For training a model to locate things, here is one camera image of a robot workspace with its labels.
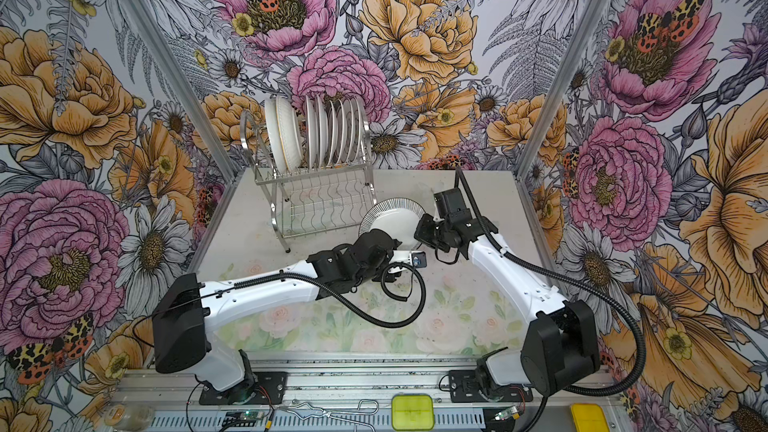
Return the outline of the black striped rim plate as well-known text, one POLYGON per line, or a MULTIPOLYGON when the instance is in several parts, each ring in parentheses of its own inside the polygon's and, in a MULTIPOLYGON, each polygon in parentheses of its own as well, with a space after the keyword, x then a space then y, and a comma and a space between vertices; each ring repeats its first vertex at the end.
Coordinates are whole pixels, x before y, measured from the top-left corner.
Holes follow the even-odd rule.
POLYGON ((379 229, 400 242, 399 250, 418 250, 421 243, 414 235, 424 213, 424 208, 415 200, 405 197, 385 199, 366 212, 358 234, 379 229))

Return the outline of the chrome wire dish rack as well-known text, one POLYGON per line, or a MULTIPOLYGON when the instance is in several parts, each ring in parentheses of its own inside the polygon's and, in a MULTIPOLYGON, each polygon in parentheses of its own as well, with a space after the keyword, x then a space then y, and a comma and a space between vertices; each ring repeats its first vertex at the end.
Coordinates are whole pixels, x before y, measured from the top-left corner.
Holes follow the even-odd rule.
POLYGON ((308 147, 305 105, 297 113, 303 159, 292 173, 281 175, 275 165, 263 107, 264 121, 256 121, 245 111, 240 120, 240 143, 246 161, 252 167, 255 183, 261 187, 270 205, 272 228, 283 249, 289 253, 289 238, 356 227, 366 212, 377 203, 371 151, 370 124, 364 109, 362 153, 348 164, 347 151, 350 138, 348 100, 345 102, 348 139, 343 162, 334 167, 331 156, 331 103, 325 108, 328 115, 329 148, 327 166, 316 170, 308 168, 308 147))

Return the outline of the plain white plate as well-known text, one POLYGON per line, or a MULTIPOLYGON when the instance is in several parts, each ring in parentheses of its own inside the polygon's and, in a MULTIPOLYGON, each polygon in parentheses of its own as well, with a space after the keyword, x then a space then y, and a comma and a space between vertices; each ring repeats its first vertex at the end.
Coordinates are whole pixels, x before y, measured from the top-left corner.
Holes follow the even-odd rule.
POLYGON ((276 105, 275 105, 275 99, 277 97, 269 98, 265 102, 265 118, 266 118, 266 126, 268 131, 268 138, 270 141, 270 147, 272 151, 273 158, 275 160, 275 165, 278 170, 278 172, 283 175, 281 172, 281 165, 282 165, 282 154, 280 152, 280 146, 279 146, 279 134, 278 134, 278 122, 277 122, 277 115, 276 115, 276 105))

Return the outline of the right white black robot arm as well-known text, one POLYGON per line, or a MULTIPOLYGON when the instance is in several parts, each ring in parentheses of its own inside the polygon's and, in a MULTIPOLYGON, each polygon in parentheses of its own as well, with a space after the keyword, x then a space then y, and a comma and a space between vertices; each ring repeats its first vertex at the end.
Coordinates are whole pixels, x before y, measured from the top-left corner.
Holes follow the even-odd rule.
POLYGON ((493 279, 527 326, 522 348, 502 348, 477 362, 478 387, 489 398, 512 385, 528 385, 549 397, 600 369, 593 312, 569 301, 555 286, 517 262, 486 217, 473 213, 460 189, 434 195, 437 215, 422 216, 414 237, 436 251, 455 250, 493 279))

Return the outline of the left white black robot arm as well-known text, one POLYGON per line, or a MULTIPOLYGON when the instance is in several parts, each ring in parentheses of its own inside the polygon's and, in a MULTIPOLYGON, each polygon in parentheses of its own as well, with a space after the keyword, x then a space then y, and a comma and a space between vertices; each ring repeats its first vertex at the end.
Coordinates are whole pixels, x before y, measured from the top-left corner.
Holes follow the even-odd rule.
POLYGON ((192 373, 219 393, 255 385, 246 353, 219 342, 221 327, 246 317, 295 303, 333 298, 362 320, 385 329, 404 328, 426 307, 421 273, 423 251, 408 251, 386 232, 373 229, 352 244, 321 250, 276 271, 240 280, 201 282, 193 274, 177 278, 151 313, 155 369, 161 374, 192 373), (414 312, 398 321, 377 318, 355 305, 350 294, 376 282, 393 301, 408 296, 390 290, 403 272, 418 285, 414 312))

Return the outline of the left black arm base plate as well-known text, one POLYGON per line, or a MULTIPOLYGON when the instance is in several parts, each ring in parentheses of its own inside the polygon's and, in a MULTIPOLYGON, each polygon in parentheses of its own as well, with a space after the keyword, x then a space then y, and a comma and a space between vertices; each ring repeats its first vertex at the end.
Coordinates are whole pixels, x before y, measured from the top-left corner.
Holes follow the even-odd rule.
POLYGON ((198 402, 203 406, 280 405, 287 379, 286 372, 247 372, 241 383, 224 392, 206 384, 198 402))

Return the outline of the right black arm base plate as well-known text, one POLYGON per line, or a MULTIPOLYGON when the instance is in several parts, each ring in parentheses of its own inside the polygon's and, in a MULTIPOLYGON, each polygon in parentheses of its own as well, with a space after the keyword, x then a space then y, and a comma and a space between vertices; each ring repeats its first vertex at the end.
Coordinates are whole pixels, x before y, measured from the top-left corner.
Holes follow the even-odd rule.
POLYGON ((451 370, 448 392, 453 403, 528 403, 532 390, 524 384, 499 385, 480 370, 451 370))

